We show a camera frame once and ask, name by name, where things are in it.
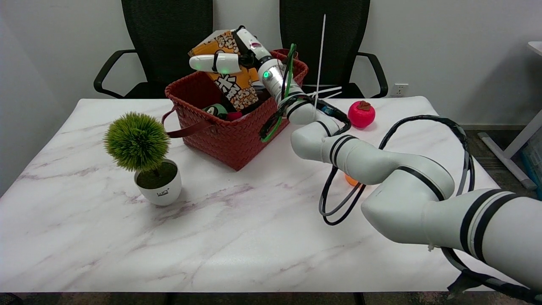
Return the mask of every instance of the red apple toy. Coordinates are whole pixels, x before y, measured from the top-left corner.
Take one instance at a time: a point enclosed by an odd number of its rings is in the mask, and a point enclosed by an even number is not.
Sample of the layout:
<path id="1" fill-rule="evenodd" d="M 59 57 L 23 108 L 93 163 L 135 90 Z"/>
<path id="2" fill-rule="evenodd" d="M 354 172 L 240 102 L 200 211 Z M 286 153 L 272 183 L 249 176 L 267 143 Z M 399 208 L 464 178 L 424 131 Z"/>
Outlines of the red apple toy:
<path id="1" fill-rule="evenodd" d="M 352 104 L 348 110 L 348 119 L 352 126 L 356 128 L 365 128 L 375 120 L 376 112 L 371 104 L 360 100 Z"/>

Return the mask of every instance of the power outlet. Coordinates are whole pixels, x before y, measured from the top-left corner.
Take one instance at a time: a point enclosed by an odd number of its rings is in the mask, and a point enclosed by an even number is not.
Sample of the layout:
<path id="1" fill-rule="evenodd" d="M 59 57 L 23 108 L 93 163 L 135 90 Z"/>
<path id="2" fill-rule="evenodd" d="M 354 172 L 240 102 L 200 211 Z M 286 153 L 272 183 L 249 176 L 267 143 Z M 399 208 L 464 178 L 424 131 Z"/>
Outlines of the power outlet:
<path id="1" fill-rule="evenodd" d="M 405 96 L 408 90 L 408 84 L 395 84 L 390 92 L 390 97 L 401 98 Z"/>

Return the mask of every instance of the white stick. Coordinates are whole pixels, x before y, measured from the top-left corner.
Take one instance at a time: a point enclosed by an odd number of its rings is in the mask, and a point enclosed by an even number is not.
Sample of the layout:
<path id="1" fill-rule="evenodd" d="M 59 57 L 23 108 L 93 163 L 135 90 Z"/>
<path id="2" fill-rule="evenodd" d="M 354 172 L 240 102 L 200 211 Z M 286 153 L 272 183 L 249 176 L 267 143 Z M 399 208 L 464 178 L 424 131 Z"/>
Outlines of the white stick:
<path id="1" fill-rule="evenodd" d="M 341 90 L 341 89 L 342 89 L 342 87 L 333 87 L 333 88 L 329 88 L 329 89 L 320 90 L 320 91 L 318 91 L 318 94 L 331 92 L 331 91 L 336 91 L 336 90 Z M 308 94 L 308 96 L 310 96 L 310 97 L 315 96 L 315 95 L 316 95 L 316 91 Z"/>
<path id="2" fill-rule="evenodd" d="M 337 93 L 334 93 L 334 94 L 332 94 L 332 95 L 326 97 L 326 99 L 332 98 L 332 97 L 334 97 L 334 96 L 338 96 L 338 95 L 341 94 L 341 93 L 342 93 L 342 91 L 339 91 L 339 92 L 337 92 Z"/>
<path id="3" fill-rule="evenodd" d="M 322 42 L 320 43 L 320 61 L 318 62 L 318 78 L 316 80 L 316 97 L 314 98 L 314 107 L 318 102 L 318 89 L 320 89 L 320 72 L 322 70 L 322 52 L 324 51 L 324 31 L 326 30 L 326 14 L 324 14 L 324 23 L 322 24 Z"/>

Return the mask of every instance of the potted plant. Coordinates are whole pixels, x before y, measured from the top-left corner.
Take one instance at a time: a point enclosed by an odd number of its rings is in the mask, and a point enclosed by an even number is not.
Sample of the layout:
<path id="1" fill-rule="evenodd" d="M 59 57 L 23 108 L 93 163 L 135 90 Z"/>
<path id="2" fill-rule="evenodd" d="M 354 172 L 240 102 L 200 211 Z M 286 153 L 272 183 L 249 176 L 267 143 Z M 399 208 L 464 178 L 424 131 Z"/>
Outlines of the potted plant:
<path id="1" fill-rule="evenodd" d="M 179 197 L 179 169 L 165 158 L 170 138 L 155 118 L 129 112 L 109 126 L 104 142 L 118 166 L 135 171 L 134 182 L 150 202 L 167 206 Z"/>

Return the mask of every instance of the green round plant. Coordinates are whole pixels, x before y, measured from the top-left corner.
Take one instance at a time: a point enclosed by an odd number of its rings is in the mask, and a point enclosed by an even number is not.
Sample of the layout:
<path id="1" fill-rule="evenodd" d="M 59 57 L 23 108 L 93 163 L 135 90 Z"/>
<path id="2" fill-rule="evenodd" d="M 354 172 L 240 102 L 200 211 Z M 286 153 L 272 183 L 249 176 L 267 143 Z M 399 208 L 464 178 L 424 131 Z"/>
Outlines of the green round plant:
<path id="1" fill-rule="evenodd" d="M 141 187 L 161 187 L 173 180 L 177 173 L 173 164 L 163 162 L 170 138 L 164 126 L 149 115 L 136 112 L 123 115 L 109 126 L 104 142 L 107 153 L 118 166 L 141 172 L 137 181 Z"/>

